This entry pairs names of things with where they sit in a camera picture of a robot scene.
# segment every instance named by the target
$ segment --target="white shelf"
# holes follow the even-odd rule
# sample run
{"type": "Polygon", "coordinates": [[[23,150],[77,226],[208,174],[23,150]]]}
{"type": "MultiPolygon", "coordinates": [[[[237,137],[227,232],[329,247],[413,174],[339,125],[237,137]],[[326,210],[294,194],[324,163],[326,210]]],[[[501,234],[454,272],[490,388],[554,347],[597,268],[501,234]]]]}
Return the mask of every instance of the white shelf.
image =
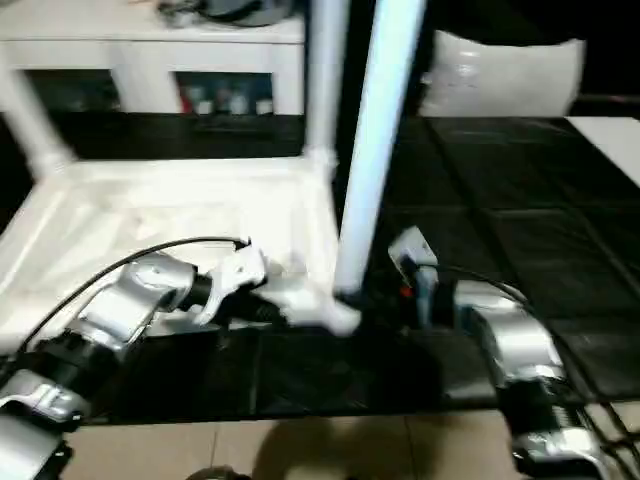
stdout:
{"type": "Polygon", "coordinates": [[[0,8],[0,40],[130,40],[223,43],[304,43],[304,20],[239,28],[206,24],[167,28],[154,1],[16,0],[0,8]]]}

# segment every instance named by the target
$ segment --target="black cable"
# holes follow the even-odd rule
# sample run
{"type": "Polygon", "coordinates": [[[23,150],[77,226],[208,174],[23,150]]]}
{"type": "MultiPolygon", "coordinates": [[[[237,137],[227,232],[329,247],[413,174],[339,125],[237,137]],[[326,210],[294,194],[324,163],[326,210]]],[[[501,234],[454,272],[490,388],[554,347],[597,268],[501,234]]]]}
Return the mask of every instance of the black cable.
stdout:
{"type": "MultiPolygon", "coordinates": [[[[621,435],[622,437],[621,439],[618,439],[616,441],[609,440],[607,436],[604,434],[604,432],[598,427],[593,417],[586,411],[586,409],[583,408],[581,411],[582,416],[585,418],[587,423],[589,423],[590,428],[598,438],[598,442],[601,444],[603,452],[609,455],[610,457],[612,457],[616,461],[625,478],[634,479],[634,480],[637,479],[636,475],[633,474],[633,472],[628,467],[626,462],[623,461],[622,458],[619,456],[617,449],[620,449],[620,448],[628,449],[631,452],[631,455],[633,456],[633,459],[634,459],[634,462],[636,463],[638,471],[640,471],[640,452],[638,451],[638,448],[634,443],[634,438],[640,437],[640,433],[638,433],[637,435],[634,435],[636,432],[632,433],[629,431],[629,429],[625,425],[624,421],[622,420],[618,412],[616,412],[611,402],[604,400],[603,392],[600,390],[600,387],[598,386],[595,379],[591,376],[591,373],[589,372],[587,366],[584,364],[584,362],[579,357],[579,355],[573,350],[573,348],[569,345],[569,343],[555,330],[555,328],[549,324],[549,322],[544,320],[542,317],[535,315],[533,311],[533,307],[531,306],[530,302],[524,297],[524,295],[522,295],[515,288],[505,285],[481,273],[478,273],[463,267],[458,267],[455,265],[442,265],[442,264],[430,264],[430,263],[421,263],[416,265],[416,267],[417,268],[423,268],[423,267],[433,268],[438,272],[456,273],[460,275],[465,275],[474,280],[488,283],[489,285],[497,288],[501,292],[508,295],[514,301],[522,304],[525,310],[529,311],[529,313],[534,315],[538,319],[538,321],[542,323],[542,325],[547,329],[551,337],[560,347],[559,350],[562,351],[562,353],[566,357],[569,357],[571,359],[569,363],[566,361],[564,363],[567,366],[569,364],[574,365],[574,367],[578,371],[580,377],[584,381],[587,388],[589,388],[593,393],[593,396],[595,397],[595,400],[598,403],[598,405],[600,405],[605,410],[609,419],[611,420],[611,423],[615,426],[615,428],[618,430],[618,433],[621,435]]],[[[585,405],[589,403],[589,399],[586,398],[584,395],[582,395],[582,393],[575,387],[576,385],[575,379],[572,378],[572,375],[568,369],[567,369],[567,377],[570,383],[574,385],[574,391],[578,395],[580,401],[585,405]]]]}
{"type": "Polygon", "coordinates": [[[143,248],[142,250],[138,250],[130,255],[127,255],[124,258],[121,258],[115,263],[112,263],[108,267],[100,270],[98,273],[93,275],[89,280],[84,282],[78,288],[76,288],[73,292],[71,292],[67,297],[65,297],[60,303],[58,303],[47,315],[44,316],[42,320],[36,325],[36,327],[26,336],[24,340],[20,343],[20,346],[15,351],[9,359],[7,359],[6,363],[3,365],[0,370],[0,385],[3,385],[6,381],[5,377],[8,372],[10,372],[11,367],[22,357],[27,350],[29,349],[29,344],[31,341],[38,335],[38,333],[45,327],[47,323],[53,319],[60,311],[73,302],[76,298],[78,298],[82,293],[91,287],[98,280],[108,275],[109,273],[117,270],[118,268],[130,263],[140,257],[144,257],[150,253],[158,252],[160,250],[164,250],[165,248],[177,247],[179,245],[187,245],[190,243],[206,243],[206,242],[217,242],[217,243],[232,243],[236,250],[246,247],[248,245],[247,242],[237,238],[231,237],[190,237],[190,238],[182,238],[178,240],[172,240],[170,242],[159,243],[157,245],[152,245],[147,248],[143,248]]]}

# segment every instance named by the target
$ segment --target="white pillow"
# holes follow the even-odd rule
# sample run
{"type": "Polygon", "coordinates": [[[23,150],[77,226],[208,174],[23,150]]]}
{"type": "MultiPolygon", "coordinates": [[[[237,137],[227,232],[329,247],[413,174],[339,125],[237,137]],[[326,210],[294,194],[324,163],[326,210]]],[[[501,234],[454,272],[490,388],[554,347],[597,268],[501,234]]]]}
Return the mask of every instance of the white pillow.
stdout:
{"type": "Polygon", "coordinates": [[[436,32],[423,116],[564,116],[577,95],[585,44],[505,47],[436,32]]]}

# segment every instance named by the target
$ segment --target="white pole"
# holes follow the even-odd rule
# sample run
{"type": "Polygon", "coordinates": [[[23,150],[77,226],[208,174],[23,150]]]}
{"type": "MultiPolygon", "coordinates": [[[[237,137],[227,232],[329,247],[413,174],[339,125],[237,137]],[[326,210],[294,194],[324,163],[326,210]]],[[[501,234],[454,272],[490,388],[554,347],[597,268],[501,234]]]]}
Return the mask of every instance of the white pole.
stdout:
{"type": "Polygon", "coordinates": [[[313,0],[311,8],[304,154],[333,167],[349,1],[313,0]]]}
{"type": "Polygon", "coordinates": [[[378,0],[334,288],[360,290],[427,0],[378,0]]]}
{"type": "Polygon", "coordinates": [[[66,165],[73,154],[53,128],[25,75],[7,60],[0,45],[0,110],[39,180],[66,165]]]}

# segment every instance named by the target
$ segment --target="light blue tube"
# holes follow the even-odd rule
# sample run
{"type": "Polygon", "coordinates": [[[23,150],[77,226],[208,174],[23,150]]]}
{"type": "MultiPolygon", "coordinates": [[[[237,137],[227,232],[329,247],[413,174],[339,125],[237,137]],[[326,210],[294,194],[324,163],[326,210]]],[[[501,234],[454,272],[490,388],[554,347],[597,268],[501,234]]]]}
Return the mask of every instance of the light blue tube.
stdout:
{"type": "Polygon", "coordinates": [[[426,0],[378,0],[360,102],[334,290],[360,290],[426,0]]]}

